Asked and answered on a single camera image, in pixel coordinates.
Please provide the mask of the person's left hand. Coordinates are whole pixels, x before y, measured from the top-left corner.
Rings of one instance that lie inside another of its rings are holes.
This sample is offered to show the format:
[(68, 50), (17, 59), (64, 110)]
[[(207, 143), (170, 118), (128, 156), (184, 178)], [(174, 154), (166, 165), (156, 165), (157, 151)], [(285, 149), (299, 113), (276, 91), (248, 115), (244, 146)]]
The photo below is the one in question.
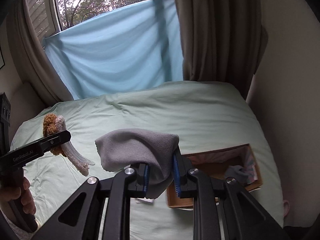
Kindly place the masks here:
[(21, 199), (24, 213), (35, 215), (36, 206), (29, 187), (30, 182), (25, 177), (23, 178), (22, 188), (1, 186), (1, 210), (6, 214), (7, 217), (11, 216), (12, 213), (8, 202), (19, 198)]

